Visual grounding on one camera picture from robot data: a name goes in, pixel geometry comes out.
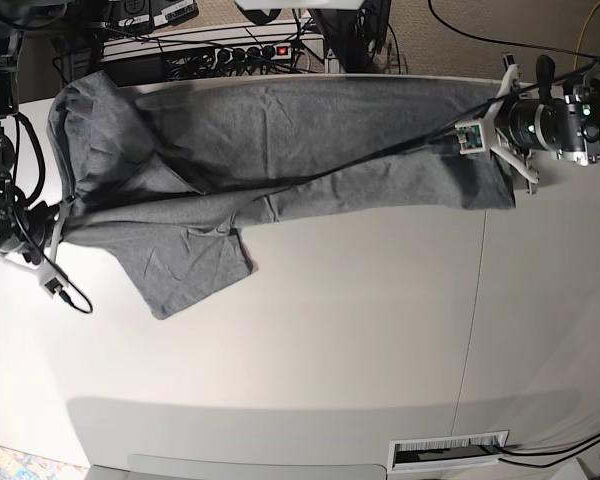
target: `white bracket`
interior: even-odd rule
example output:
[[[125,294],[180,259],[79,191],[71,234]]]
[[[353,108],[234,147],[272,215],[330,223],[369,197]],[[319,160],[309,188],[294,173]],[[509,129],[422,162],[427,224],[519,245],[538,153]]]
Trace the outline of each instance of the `white bracket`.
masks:
[[[514,80],[517,80],[518,75],[518,65],[513,64],[507,68],[507,73],[505,73],[504,78],[502,79],[502,85],[500,85],[500,90],[498,91],[498,97],[506,95],[511,91],[511,85]],[[538,183],[537,172],[529,170],[522,160],[503,147],[500,143],[495,119],[502,107],[502,103],[502,100],[500,100],[499,102],[491,104],[483,118],[456,123],[458,141],[460,142],[460,153],[467,155],[490,150],[515,168],[518,173],[530,183]]]

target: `black equipment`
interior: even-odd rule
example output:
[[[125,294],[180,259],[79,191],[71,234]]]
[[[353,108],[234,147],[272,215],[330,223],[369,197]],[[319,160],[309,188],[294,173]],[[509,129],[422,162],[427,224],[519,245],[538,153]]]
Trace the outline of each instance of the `black equipment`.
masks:
[[[36,25],[46,25],[53,21],[58,10],[62,11],[61,0],[44,0],[46,6],[39,0],[0,2],[0,252],[19,252],[24,258],[39,265],[43,258],[23,239],[22,227],[38,244],[43,245],[46,237],[51,235],[54,216],[57,208],[50,208],[40,202],[35,208],[29,207],[39,198],[44,185],[45,170],[42,161],[42,150],[35,137],[33,126],[28,119],[18,112],[17,93],[17,64],[22,46],[22,29],[34,29]],[[16,146],[4,134],[1,120],[14,117],[32,138],[38,165],[40,168],[38,184],[27,198],[19,190],[14,181],[17,173],[18,140]]]
[[[109,23],[135,35],[147,35],[160,27],[178,25],[199,13],[195,0],[121,0],[109,4]]]
[[[538,58],[539,98],[504,102],[496,127],[520,152],[545,150],[578,165],[600,162],[600,68],[569,79],[563,98],[551,97],[555,65]]]

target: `gray floor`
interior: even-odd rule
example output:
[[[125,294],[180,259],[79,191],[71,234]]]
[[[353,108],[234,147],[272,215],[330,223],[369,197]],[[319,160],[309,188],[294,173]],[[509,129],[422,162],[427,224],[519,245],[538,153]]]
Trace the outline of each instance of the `gray floor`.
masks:
[[[503,40],[575,49],[582,23],[596,0],[434,0],[439,14],[465,31]],[[183,27],[244,21],[233,0],[198,0],[200,15]],[[543,52],[509,48],[461,37],[440,25],[427,0],[393,0],[393,26],[403,62],[418,75],[499,78],[502,53],[511,51],[523,79],[534,79],[535,60]],[[600,53],[600,10],[591,21],[583,51]],[[22,102],[49,98],[60,89],[51,67],[53,52],[45,39],[27,40],[21,58]],[[552,54],[558,73],[572,68],[573,57]]]

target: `beige carpet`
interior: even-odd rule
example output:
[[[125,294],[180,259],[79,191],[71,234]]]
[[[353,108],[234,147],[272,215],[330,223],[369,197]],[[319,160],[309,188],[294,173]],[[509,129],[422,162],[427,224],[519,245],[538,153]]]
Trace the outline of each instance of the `beige carpet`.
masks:
[[[454,26],[477,34],[524,43],[575,49],[582,23],[596,0],[434,0],[436,11]],[[200,15],[189,27],[243,22],[233,0],[198,0]],[[447,30],[429,13],[427,0],[393,0],[391,25],[409,73],[499,78],[502,53],[511,51],[523,78],[533,80],[542,52],[470,40]],[[600,10],[592,20],[583,51],[600,53]],[[572,67],[573,57],[552,54],[558,72]]]

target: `wire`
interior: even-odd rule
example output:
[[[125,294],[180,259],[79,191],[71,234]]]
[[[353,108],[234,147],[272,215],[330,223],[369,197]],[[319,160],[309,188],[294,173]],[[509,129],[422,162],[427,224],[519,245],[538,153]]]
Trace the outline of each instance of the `wire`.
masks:
[[[40,146],[40,141],[38,140],[38,135],[36,134],[36,131],[33,128],[33,125],[31,124],[31,121],[29,121],[27,116],[21,112],[18,112],[16,114],[16,118],[17,118],[17,121],[24,126],[24,129],[26,130],[27,134],[29,135],[29,139],[31,140],[31,145],[33,146],[33,151],[35,152],[36,160],[38,162],[38,181],[36,183],[36,187],[34,188],[33,192],[31,193],[31,196],[29,196],[26,199],[23,199],[23,205],[25,207],[28,207],[28,206],[32,205],[33,202],[35,202],[40,197],[40,194],[42,193],[42,189],[44,187],[44,181],[46,178],[47,168],[44,163],[44,154],[42,153],[42,147]]]
[[[253,41],[256,42],[260,48],[263,48],[262,43],[260,43],[260,40],[258,40],[258,38],[253,33],[251,33],[251,30],[249,30],[247,27],[244,27],[244,29],[249,34],[249,36],[251,38],[253,38]]]
[[[557,84],[557,83],[560,83],[571,77],[580,75],[580,74],[588,71],[589,69],[591,69],[596,63],[597,62],[592,62],[589,65],[580,67],[577,70],[560,75],[560,76],[554,78],[553,83]],[[406,140],[404,142],[400,142],[400,143],[391,145],[389,147],[383,148],[382,150],[378,150],[376,152],[370,153],[362,158],[347,162],[338,167],[334,167],[331,170],[327,170],[325,172],[321,172],[316,175],[306,177],[303,179],[303,181],[308,182],[308,181],[318,180],[320,178],[323,178],[328,175],[332,175],[336,172],[339,172],[341,170],[344,170],[345,168],[354,167],[356,165],[360,165],[362,163],[369,162],[371,160],[375,160],[375,159],[382,158],[382,157],[387,157],[390,155],[397,155],[400,153],[405,153],[405,152],[415,150],[417,148],[424,147],[428,144],[433,143],[436,140],[441,139],[442,137],[448,135],[449,133],[453,132],[455,130],[456,123],[458,123],[459,121],[464,120],[467,117],[482,113],[483,111],[485,111],[487,108],[489,108],[491,105],[493,105],[496,102],[501,102],[501,101],[505,101],[509,98],[518,97],[519,95],[522,95],[524,93],[535,90],[536,88],[538,88],[537,83],[535,83],[533,85],[529,85],[529,86],[521,88],[521,89],[518,89],[514,92],[510,92],[505,95],[501,95],[500,97],[492,97],[492,98],[486,100],[484,103],[481,103],[479,105],[469,108],[468,110],[465,110],[464,112],[460,113],[455,118],[453,118],[452,120],[447,122],[442,127],[439,127],[438,129],[433,130],[430,133],[426,133],[426,134],[420,135],[418,137],[414,137],[409,140]]]
[[[300,18],[296,14],[295,8],[291,9],[291,13],[293,14],[293,20],[296,22],[296,39],[300,41],[300,30],[302,28],[302,25],[300,24]]]
[[[60,76],[60,81],[62,82],[62,86],[66,87],[67,85],[69,85],[69,81],[67,80],[67,77],[64,76],[64,72],[60,69],[60,67],[56,64],[56,62],[58,60],[62,60],[63,57],[55,57],[51,60],[51,65],[53,66],[53,69],[58,72],[58,75]]]
[[[163,43],[169,43],[169,44],[175,44],[175,45],[210,45],[210,46],[213,46],[213,47],[226,48],[226,49],[229,49],[229,50],[235,50],[236,48],[239,48],[239,47],[232,47],[230,45],[224,45],[222,43],[212,42],[212,41],[209,41],[209,40],[201,40],[201,41],[196,41],[196,40],[171,40],[171,39],[168,39],[168,38],[167,39],[161,38],[161,39],[158,40],[157,38],[146,37],[146,36],[142,36],[142,35],[134,35],[134,34],[131,34],[131,33],[124,32],[122,30],[117,30],[115,28],[104,27],[104,26],[100,26],[99,28],[102,28],[104,30],[116,33],[116,34],[118,34],[120,36],[123,36],[123,37],[132,38],[132,39],[134,39],[137,42],[157,43],[158,41],[160,41],[160,42],[163,42]],[[311,70],[305,70],[304,68],[297,68],[297,67],[292,67],[290,65],[285,65],[284,63],[277,62],[275,60],[267,60],[267,59],[262,58],[262,57],[260,57],[258,55],[253,55],[253,54],[250,54],[248,52],[245,52],[245,55],[247,57],[256,58],[259,61],[264,62],[264,63],[268,63],[270,65],[276,65],[276,66],[281,67],[281,68],[286,68],[289,71],[292,71],[292,72],[295,72],[295,73],[316,73],[316,72],[313,72]]]
[[[319,62],[324,62],[324,58],[320,58],[320,56],[316,52],[314,52],[311,49],[311,47],[309,47],[306,43],[302,42],[302,40],[301,40],[301,43],[302,43],[302,48],[304,50],[308,51],[316,60],[318,60]]]
[[[393,31],[393,27],[389,22],[387,22],[387,27],[391,30],[391,35],[393,36],[393,43],[396,46],[396,55],[398,56],[398,75],[402,73],[402,67],[400,66],[400,46],[398,45],[398,37],[396,37],[396,32]]]
[[[584,24],[582,25],[582,30],[580,30],[580,37],[578,38],[578,46],[576,47],[576,57],[573,59],[573,69],[575,70],[576,68],[578,68],[578,53],[580,52],[580,47],[582,46],[582,40],[584,39],[584,32],[587,30],[587,27],[589,26],[589,22],[591,21],[591,19],[593,18],[593,16],[595,15],[595,13],[598,11],[598,9],[600,8],[600,0],[598,0],[598,3],[596,3],[593,8],[591,9],[591,11],[589,12],[589,15],[587,16],[587,19],[584,21]]]
[[[555,48],[555,47],[547,47],[547,46],[544,46],[544,45],[533,45],[533,44],[529,44],[529,43],[508,42],[508,41],[505,41],[505,40],[498,40],[498,39],[494,39],[494,38],[481,37],[479,35],[473,35],[471,33],[463,32],[462,30],[460,30],[460,29],[454,27],[453,25],[451,25],[450,23],[446,22],[443,18],[440,17],[440,15],[438,15],[436,13],[435,9],[433,8],[433,0],[427,0],[427,2],[428,2],[428,5],[429,5],[429,11],[435,17],[435,19],[438,20],[438,22],[440,22],[442,25],[444,25],[445,27],[447,27],[449,30],[454,31],[454,32],[462,35],[463,37],[471,38],[473,40],[479,40],[481,42],[495,43],[497,45],[509,45],[511,47],[532,48],[534,50],[546,50],[546,51],[549,51],[549,52],[565,53],[567,55],[575,55],[576,57],[579,55],[581,57],[586,57],[586,58],[591,58],[591,59],[595,59],[595,60],[600,60],[600,57],[598,55],[591,55],[591,54],[588,54],[588,53],[579,53],[579,52],[574,52],[572,50],[565,50],[563,48]]]
[[[14,21],[5,17],[1,13],[0,13],[0,23],[2,23],[3,25],[6,25],[9,28],[13,28],[14,30],[20,30],[21,32],[39,32],[41,30],[46,30],[51,25],[53,25],[54,23],[56,23],[57,21],[62,19],[66,13],[67,13],[67,4],[65,3],[62,6],[62,11],[57,16],[55,16],[49,22],[42,24],[42,25],[38,25],[36,27],[30,27],[28,25],[20,25],[19,23],[15,23]]]
[[[298,64],[298,60],[300,60],[300,57],[301,57],[301,56],[304,56],[304,57],[306,57],[306,59],[307,59],[307,68],[308,68],[309,70],[311,70],[311,55],[309,55],[309,54],[308,54],[307,52],[305,52],[304,50],[298,50],[298,53],[297,53],[297,55],[298,55],[298,56],[296,57],[296,65]]]
[[[73,301],[71,300],[71,297],[69,297],[69,295],[67,294],[67,292],[60,292],[60,298],[62,298],[62,300],[69,305],[71,308],[73,308],[74,310],[77,310],[80,313],[84,313],[85,315],[90,315],[93,313],[93,304],[91,303],[91,300],[89,300],[89,297],[87,297],[85,295],[85,293],[80,290],[75,283],[73,283],[71,280],[69,280],[69,277],[67,277],[67,274],[64,273],[62,271],[62,269],[60,267],[58,267],[58,265],[53,262],[49,257],[47,257],[47,255],[44,253],[44,251],[38,246],[38,244],[36,242],[33,241],[33,238],[31,238],[31,235],[29,234],[29,232],[27,231],[27,229],[25,228],[24,224],[22,223],[22,220],[20,219],[20,215],[17,212],[17,209],[14,207],[12,209],[12,216],[15,219],[16,223],[18,224],[18,228],[20,228],[20,231],[22,232],[22,234],[24,235],[24,237],[26,238],[27,242],[29,243],[29,245],[31,245],[33,247],[33,249],[42,257],[44,258],[44,260],[51,265],[51,268],[53,268],[56,273],[61,276],[62,278],[64,278],[67,283],[71,286],[71,288],[73,288],[76,292],[78,292],[78,294],[83,298],[83,300],[85,301],[85,303],[88,305],[87,309],[82,309],[80,307],[78,307],[77,305],[75,305],[73,303]]]
[[[306,22],[304,22],[304,25],[302,26],[302,29],[300,30],[300,35],[303,35],[307,30],[309,30],[310,27],[313,26],[313,18],[309,18],[307,19]],[[280,45],[281,43],[286,43],[291,41],[291,39],[293,37],[297,36],[297,32],[296,33],[292,33],[291,35],[289,35],[287,38],[284,38],[282,40],[279,40],[276,43],[272,43],[271,46],[275,47],[276,45]]]
[[[567,448],[563,448],[562,450],[552,450],[550,452],[547,451],[542,451],[542,452],[516,452],[516,451],[512,451],[512,450],[508,450],[506,448],[502,448],[500,446],[497,445],[492,445],[493,448],[495,448],[496,450],[498,450],[501,453],[505,453],[507,455],[511,455],[513,457],[546,457],[546,456],[551,456],[551,455],[562,455],[564,453],[569,453],[572,452],[573,450],[576,450],[596,439],[600,438],[600,433],[597,433],[585,440],[582,440],[581,442],[572,445],[570,447]]]
[[[380,9],[382,9],[382,3],[383,2],[384,2],[384,0],[382,2],[380,2]],[[376,36],[373,39],[373,51],[369,55],[368,45],[370,45],[371,42],[367,42],[366,34],[365,34],[365,29],[362,27],[362,24],[361,24],[363,41],[364,41],[365,45],[367,45],[367,55],[369,55],[369,61],[367,62],[367,64],[362,69],[363,72],[368,71],[369,67],[371,65],[373,65],[373,61],[376,58],[376,53],[378,52],[378,43],[379,43],[379,39],[380,39],[380,16],[377,15],[375,12],[371,11],[370,8],[369,9],[360,10],[360,15],[358,15],[358,18],[356,19],[356,21],[359,21],[361,17],[366,21],[366,19],[367,19],[367,17],[366,17],[366,10],[369,10],[369,13],[371,13],[372,15],[374,15],[375,18],[376,18]]]
[[[160,42],[160,38],[158,38],[158,48],[160,49],[160,54],[164,55],[164,48],[162,48],[162,42]]]
[[[13,177],[12,182],[15,186],[16,178],[18,176],[18,160],[20,159],[20,119],[17,115],[13,116],[13,120],[16,122],[16,153],[13,158]]]
[[[577,457],[581,453],[586,452],[587,450],[589,450],[590,448],[598,445],[599,443],[600,443],[600,438],[598,440],[596,440],[595,442],[593,442],[592,444],[587,445],[586,447],[581,448],[580,450],[577,450],[577,451],[571,453],[570,455],[567,455],[565,457],[562,457],[562,458],[559,458],[557,460],[554,460],[553,462],[544,463],[544,464],[514,462],[512,460],[507,460],[506,458],[501,458],[500,461],[503,462],[503,463],[508,463],[509,465],[515,465],[517,467],[527,467],[527,468],[536,468],[536,469],[551,468],[551,467],[554,467],[554,466],[558,465],[559,463],[564,462],[565,460],[569,460],[571,458]]]

